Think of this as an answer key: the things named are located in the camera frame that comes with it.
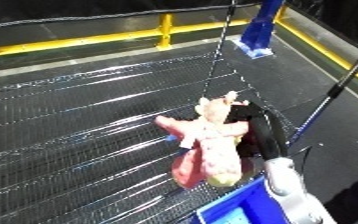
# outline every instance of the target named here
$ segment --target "plush animal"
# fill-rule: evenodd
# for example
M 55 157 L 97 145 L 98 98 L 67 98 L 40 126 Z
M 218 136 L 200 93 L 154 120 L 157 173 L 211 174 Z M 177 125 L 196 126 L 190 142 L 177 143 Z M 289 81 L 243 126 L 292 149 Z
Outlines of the plush animal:
M 247 104 L 235 102 L 236 98 L 233 91 L 213 100 L 201 98 L 195 107 L 200 116 L 192 121 L 156 118 L 156 124 L 176 136 L 181 148 L 191 149 L 172 164 L 173 178 L 180 186 L 193 188 L 206 180 L 216 187 L 230 187 L 253 169 L 236 151 L 238 139 L 248 132 L 248 123 L 225 124 L 232 104 Z

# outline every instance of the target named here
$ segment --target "plush toy ear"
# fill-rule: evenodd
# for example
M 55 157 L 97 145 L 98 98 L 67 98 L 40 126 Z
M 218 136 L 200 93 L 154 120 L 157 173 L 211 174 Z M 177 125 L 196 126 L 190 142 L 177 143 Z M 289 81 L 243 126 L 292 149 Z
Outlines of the plush toy ear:
M 209 103 L 209 100 L 205 97 L 201 97 L 200 100 L 198 101 L 198 103 L 201 105 L 201 106 L 205 106 Z
M 235 91 L 230 91 L 225 96 L 225 104 L 231 105 L 236 98 L 238 97 L 238 94 Z
M 194 107 L 194 109 L 196 110 L 198 115 L 204 116 L 204 106 L 197 105 Z

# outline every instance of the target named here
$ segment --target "wire mesh platform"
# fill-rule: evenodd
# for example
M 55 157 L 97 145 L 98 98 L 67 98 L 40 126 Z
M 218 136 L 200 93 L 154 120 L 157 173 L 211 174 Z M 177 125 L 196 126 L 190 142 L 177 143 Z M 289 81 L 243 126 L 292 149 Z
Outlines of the wire mesh platform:
M 212 58 L 0 86 L 0 223 L 185 223 L 233 190 L 178 187 L 170 175 L 177 146 L 153 123 L 159 114 L 194 116 Z M 274 110 L 222 59 L 208 97 L 230 90 Z

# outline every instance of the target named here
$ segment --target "yellow safety line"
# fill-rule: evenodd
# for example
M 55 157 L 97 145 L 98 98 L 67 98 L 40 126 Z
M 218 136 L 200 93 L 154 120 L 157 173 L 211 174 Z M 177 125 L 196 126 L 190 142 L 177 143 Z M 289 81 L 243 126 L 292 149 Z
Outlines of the yellow safety line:
M 296 29 L 292 25 L 283 22 L 281 19 L 277 20 L 277 24 L 282 26 L 283 28 L 285 28 L 289 32 L 291 32 L 293 35 L 295 35 L 298 38 L 300 38 L 302 41 L 304 41 L 307 44 L 309 44 L 310 46 L 312 46 L 314 49 L 316 49 L 317 51 L 319 51 L 320 53 L 322 53 L 323 55 L 328 57 L 330 60 L 336 62 L 338 65 L 340 65 L 344 69 L 350 69 L 351 68 L 352 64 L 350 62 L 346 61 L 345 59 L 340 57 L 338 54 L 334 53 L 333 51 L 331 51 L 327 47 L 323 46 L 322 44 L 320 44 L 318 41 L 314 40 L 313 38 L 311 38 L 307 34 L 299 31 L 298 29 Z
M 246 25 L 249 22 L 250 22 L 249 19 L 233 20 L 231 21 L 230 26 Z M 177 27 L 172 27 L 171 33 L 175 34 L 175 33 L 186 33 L 192 31 L 216 29 L 216 28 L 221 28 L 224 25 L 225 22 L 214 22 L 214 23 L 203 23 L 197 25 L 177 26 Z
M 73 38 L 73 39 L 66 39 L 66 40 L 53 40 L 53 41 L 46 41 L 46 42 L 2 46 L 0 47 L 0 56 L 16 54 L 16 53 L 40 51 L 40 50 L 58 49 L 64 47 L 82 46 L 86 44 L 106 43 L 111 41 L 153 37 L 159 35 L 161 35 L 160 30 L 152 29 L 152 30 L 142 30 L 142 31 L 135 31 L 135 32 L 127 32 L 127 33 L 99 35 L 99 36 L 86 37 L 86 38 Z
M 249 20 L 234 20 L 232 21 L 231 26 L 240 26 L 240 25 L 247 24 L 248 22 Z M 83 46 L 87 44 L 107 43 L 112 41 L 121 41 L 121 40 L 145 38 L 145 37 L 162 36 L 162 38 L 164 38 L 164 35 L 168 35 L 168 39 L 166 39 L 165 41 L 169 41 L 170 40 L 169 32 L 170 34 L 192 32 L 192 31 L 220 28 L 223 25 L 224 25 L 223 22 L 214 22 L 214 23 L 205 23 L 199 25 L 171 27 L 167 30 L 165 30 L 167 27 L 165 28 L 160 27 L 158 29 L 141 30 L 135 32 L 98 35 L 92 37 L 72 38 L 72 39 L 65 39 L 65 40 L 52 40 L 52 41 L 45 41 L 45 42 L 11 45 L 11 46 L 1 46 L 0 56 L 41 51 L 41 50 L 52 50 L 52 49 L 59 49 L 59 48 L 66 48 L 66 47 Z

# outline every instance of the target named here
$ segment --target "black pole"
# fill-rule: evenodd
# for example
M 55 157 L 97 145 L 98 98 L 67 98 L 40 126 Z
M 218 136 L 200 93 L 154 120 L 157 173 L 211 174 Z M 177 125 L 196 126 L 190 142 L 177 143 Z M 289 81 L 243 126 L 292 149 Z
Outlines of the black pole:
M 319 104 L 313 113 L 306 119 L 300 128 L 295 132 L 291 139 L 287 142 L 287 146 L 291 147 L 298 139 L 305 133 L 305 131 L 313 124 L 313 122 L 323 113 L 323 111 L 330 105 L 330 103 L 342 93 L 349 82 L 358 73 L 358 59 L 352 68 L 348 71 L 346 76 L 338 81 L 327 93 L 327 97 Z
M 227 30 L 228 30 L 229 25 L 230 25 L 230 23 L 232 21 L 232 17 L 234 15 L 234 12 L 236 11 L 236 7 L 237 7 L 237 0 L 232 0 L 231 5 L 229 6 L 229 9 L 227 11 L 226 23 L 225 23 L 225 26 L 223 27 L 223 30 L 222 30 L 222 33 L 221 33 L 221 36 L 220 36 L 220 39 L 219 39 L 218 47 L 216 48 L 216 51 L 215 51 L 215 55 L 214 55 L 214 58 L 213 58 L 213 61 L 212 61 L 211 69 L 210 69 L 210 71 L 208 73 L 208 78 L 207 78 L 207 80 L 205 81 L 205 84 L 204 84 L 204 89 L 203 89 L 203 92 L 202 92 L 203 97 L 206 97 L 206 95 L 207 95 L 208 87 L 211 84 L 211 78 L 212 78 L 212 76 L 213 76 L 213 74 L 215 72 L 218 60 L 219 60 L 220 56 L 222 55 L 222 48 L 223 48 L 224 42 L 226 40 Z

